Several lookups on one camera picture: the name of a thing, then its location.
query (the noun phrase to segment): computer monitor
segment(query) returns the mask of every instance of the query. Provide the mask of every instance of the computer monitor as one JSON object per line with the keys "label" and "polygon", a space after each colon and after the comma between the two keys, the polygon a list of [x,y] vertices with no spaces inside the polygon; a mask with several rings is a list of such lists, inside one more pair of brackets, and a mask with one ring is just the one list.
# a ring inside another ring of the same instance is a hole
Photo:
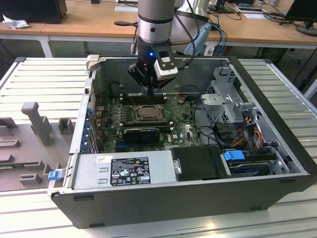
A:
{"label": "computer monitor", "polygon": [[303,21],[305,25],[298,25],[296,29],[306,35],[317,36],[314,22],[317,22],[317,0],[294,0],[285,16],[288,21]]}

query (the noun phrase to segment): power supply label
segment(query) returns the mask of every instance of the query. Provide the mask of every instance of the power supply label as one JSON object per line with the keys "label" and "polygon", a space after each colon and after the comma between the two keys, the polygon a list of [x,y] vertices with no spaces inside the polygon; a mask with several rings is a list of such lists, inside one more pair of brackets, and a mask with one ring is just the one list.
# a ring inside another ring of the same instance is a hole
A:
{"label": "power supply label", "polygon": [[148,157],[111,160],[112,186],[147,183],[151,183]]}

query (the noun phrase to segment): black box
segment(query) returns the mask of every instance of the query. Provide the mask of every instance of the black box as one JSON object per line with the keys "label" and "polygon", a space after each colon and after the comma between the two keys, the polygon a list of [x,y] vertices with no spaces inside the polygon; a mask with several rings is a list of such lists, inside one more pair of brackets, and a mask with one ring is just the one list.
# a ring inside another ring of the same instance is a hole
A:
{"label": "black box", "polygon": [[2,15],[14,20],[60,24],[66,15],[65,0],[0,0]]}

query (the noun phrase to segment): desk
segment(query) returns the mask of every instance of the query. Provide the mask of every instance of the desk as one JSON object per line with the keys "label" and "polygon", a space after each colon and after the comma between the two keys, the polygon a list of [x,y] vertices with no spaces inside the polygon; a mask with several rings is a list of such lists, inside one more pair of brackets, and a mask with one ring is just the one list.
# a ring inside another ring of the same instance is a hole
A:
{"label": "desk", "polygon": [[[292,0],[281,0],[279,7],[287,8]],[[85,42],[131,42],[133,27],[115,26],[117,20],[135,22],[137,13],[116,12],[115,3],[89,1],[66,1],[67,15],[61,24],[31,23],[30,28],[10,30],[0,27],[0,38],[39,40],[46,57],[52,57],[49,41],[85,41]],[[227,33],[228,46],[276,47],[314,49],[317,38],[301,34],[295,26],[283,27],[275,22],[262,19],[230,19],[225,14],[219,17],[221,28]],[[210,32],[207,45],[213,47],[219,40],[218,32]]]}

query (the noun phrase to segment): blue tab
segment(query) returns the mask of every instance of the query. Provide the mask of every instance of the blue tab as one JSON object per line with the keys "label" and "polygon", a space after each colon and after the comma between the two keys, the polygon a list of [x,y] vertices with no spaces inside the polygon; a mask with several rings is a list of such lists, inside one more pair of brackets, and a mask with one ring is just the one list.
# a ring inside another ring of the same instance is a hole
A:
{"label": "blue tab", "polygon": [[228,150],[227,152],[223,153],[224,158],[226,161],[228,160],[245,160],[246,158],[243,155],[241,150]]}
{"label": "blue tab", "polygon": [[84,127],[90,128],[91,124],[88,121],[85,121]]}
{"label": "blue tab", "polygon": [[83,136],[82,141],[87,142],[88,141],[88,137]]}
{"label": "blue tab", "polygon": [[82,149],[82,150],[87,150],[87,145],[81,144],[81,145],[80,145],[80,149]]}
{"label": "blue tab", "polygon": [[49,172],[48,180],[61,180],[61,171],[51,171]]}
{"label": "blue tab", "polygon": [[93,110],[91,110],[90,108],[87,108],[87,114],[91,115],[93,113]]}

